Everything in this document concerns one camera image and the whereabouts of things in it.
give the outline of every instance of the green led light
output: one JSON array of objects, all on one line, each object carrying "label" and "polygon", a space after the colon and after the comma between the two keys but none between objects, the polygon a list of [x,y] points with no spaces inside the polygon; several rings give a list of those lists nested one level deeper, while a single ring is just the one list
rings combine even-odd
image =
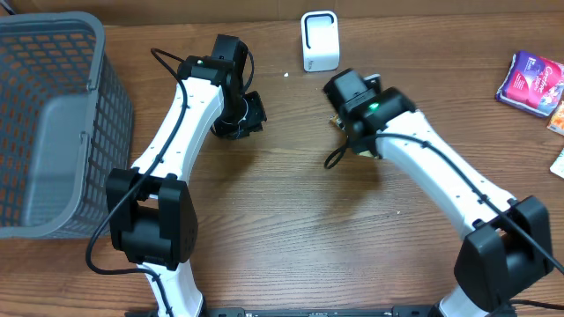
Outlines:
[{"label": "green led light", "polygon": [[375,102],[372,105],[368,106],[368,109],[372,112],[376,111],[376,109],[380,106],[379,103]]}]

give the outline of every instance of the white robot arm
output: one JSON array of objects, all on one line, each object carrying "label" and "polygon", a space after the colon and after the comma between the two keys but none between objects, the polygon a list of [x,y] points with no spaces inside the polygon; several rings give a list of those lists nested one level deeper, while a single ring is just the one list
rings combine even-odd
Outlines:
[{"label": "white robot arm", "polygon": [[[173,104],[157,135],[130,170],[114,169],[106,181],[108,209],[115,213],[109,220],[112,244],[130,262],[145,269],[143,272],[149,269],[159,276],[155,280],[155,275],[146,274],[159,304],[159,317],[198,317],[202,312],[204,297],[189,264],[197,218],[188,181],[208,131],[237,139],[262,130],[266,116],[260,97],[257,92],[245,94],[252,71],[247,84],[242,84],[248,55],[254,68],[244,43],[218,35],[211,56],[189,56],[183,61],[174,74],[179,83]],[[155,166],[154,160],[163,149],[166,151]],[[118,205],[134,186],[139,186],[135,196]],[[158,199],[158,210],[137,203],[149,197]]]},{"label": "white robot arm", "polygon": [[[509,200],[515,198],[495,186],[460,157],[434,132],[422,112],[404,112],[390,120],[387,126],[385,133],[415,136],[428,141],[447,155],[482,192],[488,193],[492,203],[500,210],[509,209]],[[394,137],[377,138],[376,149],[383,159],[390,160],[410,175],[431,197],[449,218],[461,240],[475,230],[476,221],[488,222],[497,217],[497,214],[481,202],[460,176],[433,151],[421,147],[420,144]],[[439,309],[444,317],[488,315],[488,312],[479,309],[468,299],[459,286],[439,303]]]},{"label": "white robot arm", "polygon": [[[455,266],[459,286],[434,307],[434,317],[486,316],[552,271],[547,257],[526,243],[517,230],[550,256],[550,225],[544,205],[534,197],[518,202],[478,173],[434,132],[423,113],[400,91],[382,92],[379,76],[361,78],[354,70],[336,75],[323,91],[348,138],[344,147],[331,154],[326,167],[340,153],[338,162],[346,147],[390,160],[431,197],[463,240]],[[499,229],[506,233],[499,234]]]},{"label": "white robot arm", "polygon": [[[173,142],[168,147],[163,161],[151,175],[165,178],[168,174],[173,173],[180,181],[188,183],[194,161],[200,152],[205,136],[223,112],[224,96],[221,86],[212,85],[209,80],[189,77],[182,82],[188,92],[189,109],[184,115]],[[149,148],[133,163],[132,168],[139,168],[140,173],[144,173],[149,168],[162,145],[170,136],[181,109],[182,90],[180,85],[177,85],[173,105],[162,122],[159,132],[157,132]],[[189,261],[179,263],[176,270],[169,270],[166,266],[150,262],[138,264],[138,267],[152,269],[160,275],[174,316],[199,316],[204,297],[196,287]],[[166,317],[167,312],[160,295],[159,286],[152,280],[151,276],[146,276],[159,304],[158,314],[160,317]]]}]

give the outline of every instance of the gray plastic basket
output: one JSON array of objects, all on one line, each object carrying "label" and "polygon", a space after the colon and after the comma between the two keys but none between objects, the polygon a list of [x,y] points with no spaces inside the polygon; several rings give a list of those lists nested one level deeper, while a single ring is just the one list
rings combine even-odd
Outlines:
[{"label": "gray plastic basket", "polygon": [[107,215],[133,107],[104,44],[88,13],[0,18],[0,238],[82,238]]}]

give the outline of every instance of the wooden table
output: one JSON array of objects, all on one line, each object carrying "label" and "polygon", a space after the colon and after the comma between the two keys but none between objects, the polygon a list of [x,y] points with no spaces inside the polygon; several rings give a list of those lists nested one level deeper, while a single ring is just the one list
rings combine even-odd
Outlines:
[{"label": "wooden table", "polygon": [[[217,33],[241,37],[256,59],[264,132],[208,136],[189,190],[200,234],[191,258],[209,306],[375,308],[434,303],[455,285],[460,241],[410,178],[385,160],[327,155],[344,138],[329,123],[323,85],[338,71],[382,74],[417,102],[436,131],[486,177],[551,212],[564,261],[564,180],[548,167],[564,137],[546,121],[497,103],[519,49],[564,62],[564,13],[342,19],[336,71],[302,69],[299,22],[111,27],[106,49],[136,110],[132,158],[145,150],[174,94],[149,48],[208,55]],[[97,276],[84,240],[0,241],[1,316],[118,316],[154,307],[144,276]],[[94,261],[131,265],[108,239]],[[522,298],[563,303],[564,279],[543,278]],[[554,314],[523,307],[523,314]]]}]

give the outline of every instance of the purple package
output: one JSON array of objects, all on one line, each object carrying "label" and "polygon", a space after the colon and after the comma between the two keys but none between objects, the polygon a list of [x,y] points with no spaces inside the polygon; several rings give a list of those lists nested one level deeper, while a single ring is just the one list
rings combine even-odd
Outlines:
[{"label": "purple package", "polygon": [[558,106],[564,91],[564,65],[519,51],[495,98],[540,117]]}]

